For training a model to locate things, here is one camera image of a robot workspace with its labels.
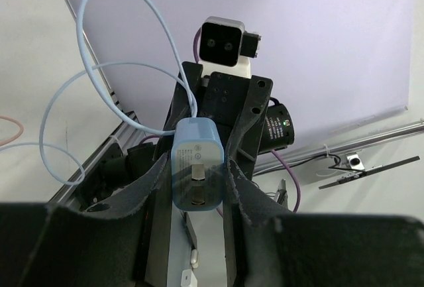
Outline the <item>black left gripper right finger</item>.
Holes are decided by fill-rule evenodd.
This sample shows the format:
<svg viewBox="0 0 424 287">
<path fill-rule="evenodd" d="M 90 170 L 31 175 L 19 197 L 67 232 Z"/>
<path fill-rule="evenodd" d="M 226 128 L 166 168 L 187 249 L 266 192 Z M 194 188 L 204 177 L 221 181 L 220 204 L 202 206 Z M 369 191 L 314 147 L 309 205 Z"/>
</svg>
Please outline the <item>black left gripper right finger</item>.
<svg viewBox="0 0 424 287">
<path fill-rule="evenodd" d="M 423 224 L 398 215 L 293 213 L 228 159 L 228 286 L 422 286 Z"/>
</svg>

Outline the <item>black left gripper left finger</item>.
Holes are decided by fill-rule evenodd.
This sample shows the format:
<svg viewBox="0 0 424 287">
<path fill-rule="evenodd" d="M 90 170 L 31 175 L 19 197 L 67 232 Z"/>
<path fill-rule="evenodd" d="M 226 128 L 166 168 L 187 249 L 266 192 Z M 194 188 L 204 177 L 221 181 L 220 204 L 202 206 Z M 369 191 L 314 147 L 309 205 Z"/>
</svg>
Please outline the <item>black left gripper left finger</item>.
<svg viewBox="0 0 424 287">
<path fill-rule="evenodd" d="M 85 211 L 1 204 L 2 286 L 165 286 L 169 156 Z"/>
</svg>

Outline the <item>blue charger plug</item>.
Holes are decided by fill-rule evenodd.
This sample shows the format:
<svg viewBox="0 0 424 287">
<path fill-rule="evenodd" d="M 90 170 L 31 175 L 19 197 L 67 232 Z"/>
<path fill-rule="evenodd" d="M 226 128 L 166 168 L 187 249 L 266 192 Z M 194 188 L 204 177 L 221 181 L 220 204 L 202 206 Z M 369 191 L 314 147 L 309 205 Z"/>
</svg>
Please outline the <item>blue charger plug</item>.
<svg viewBox="0 0 424 287">
<path fill-rule="evenodd" d="M 225 153 L 214 121 L 184 118 L 176 125 L 171 153 L 172 198 L 182 211 L 209 211 L 223 200 Z"/>
</svg>

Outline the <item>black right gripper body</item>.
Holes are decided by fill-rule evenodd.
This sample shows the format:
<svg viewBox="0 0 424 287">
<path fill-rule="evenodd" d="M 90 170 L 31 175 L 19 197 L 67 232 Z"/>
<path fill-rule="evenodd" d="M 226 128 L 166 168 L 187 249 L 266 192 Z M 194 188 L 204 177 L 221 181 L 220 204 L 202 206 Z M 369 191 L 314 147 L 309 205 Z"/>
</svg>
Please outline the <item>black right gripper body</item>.
<svg viewBox="0 0 424 287">
<path fill-rule="evenodd" d="M 208 83 L 203 84 L 201 64 L 183 62 L 182 66 L 195 94 L 197 116 L 215 122 L 225 155 L 244 174 L 252 174 L 260 152 L 273 81 L 255 75 L 248 79 L 214 72 Z"/>
</svg>

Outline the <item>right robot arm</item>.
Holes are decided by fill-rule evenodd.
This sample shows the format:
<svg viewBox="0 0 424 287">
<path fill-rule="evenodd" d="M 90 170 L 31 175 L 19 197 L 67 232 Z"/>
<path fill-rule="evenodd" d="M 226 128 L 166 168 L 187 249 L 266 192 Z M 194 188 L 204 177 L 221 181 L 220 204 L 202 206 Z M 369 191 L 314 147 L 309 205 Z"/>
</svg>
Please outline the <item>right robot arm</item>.
<svg viewBox="0 0 424 287">
<path fill-rule="evenodd" d="M 256 159 L 272 150 L 282 150 L 294 142 L 289 111 L 272 98 L 273 82 L 268 78 L 242 78 L 228 71 L 207 74 L 205 66 L 182 64 L 198 106 L 191 118 L 183 85 L 176 84 L 164 129 L 175 135 L 161 137 L 154 158 L 165 152 L 175 160 L 206 157 L 205 139 L 223 149 L 222 156 L 236 162 L 251 178 Z"/>
</svg>

